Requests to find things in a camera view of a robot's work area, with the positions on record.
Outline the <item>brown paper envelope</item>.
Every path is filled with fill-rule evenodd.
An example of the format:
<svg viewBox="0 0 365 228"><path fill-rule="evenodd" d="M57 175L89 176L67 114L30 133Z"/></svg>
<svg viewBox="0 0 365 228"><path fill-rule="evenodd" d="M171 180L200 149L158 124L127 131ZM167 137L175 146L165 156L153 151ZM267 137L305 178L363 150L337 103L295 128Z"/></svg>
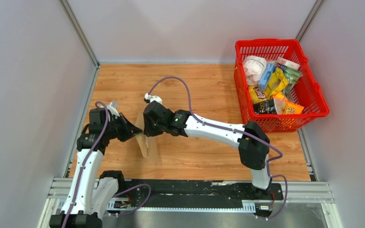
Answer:
<svg viewBox="0 0 365 228"><path fill-rule="evenodd" d="M135 125L140 128L142 131L144 130L144 115L143 112L139 112L137 115L137 120ZM141 154L144 158L155 160L157 155L156 143L154 139L149 139L144 133L139 133L135 136L138 145L141 150Z"/></svg>

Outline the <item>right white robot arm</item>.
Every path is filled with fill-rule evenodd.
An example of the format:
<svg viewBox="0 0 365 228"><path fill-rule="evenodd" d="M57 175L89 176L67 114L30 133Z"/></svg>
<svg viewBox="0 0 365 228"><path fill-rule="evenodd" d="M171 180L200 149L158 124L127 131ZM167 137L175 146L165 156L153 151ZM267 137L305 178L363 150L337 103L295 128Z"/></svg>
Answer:
<svg viewBox="0 0 365 228"><path fill-rule="evenodd" d="M258 199L271 193L271 178L267 171L269 138L253 121L246 125L218 122L192 114L186 110L173 112L158 101L145 100L144 134L156 137L163 133L172 136L200 137L237 149L241 163L250 169L252 192Z"/></svg>

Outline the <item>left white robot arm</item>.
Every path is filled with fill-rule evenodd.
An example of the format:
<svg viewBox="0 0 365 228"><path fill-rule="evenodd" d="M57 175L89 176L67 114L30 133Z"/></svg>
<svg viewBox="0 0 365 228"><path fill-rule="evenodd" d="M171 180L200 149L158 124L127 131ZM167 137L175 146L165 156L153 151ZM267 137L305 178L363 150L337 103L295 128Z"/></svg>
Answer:
<svg viewBox="0 0 365 228"><path fill-rule="evenodd" d="M101 228L102 218L112 196L125 194L121 171L105 171L96 181L98 168L110 141L125 142L142 130L130 123L116 108L108 105L90 110L89 123L77 139L77 163L67 199L51 228Z"/></svg>

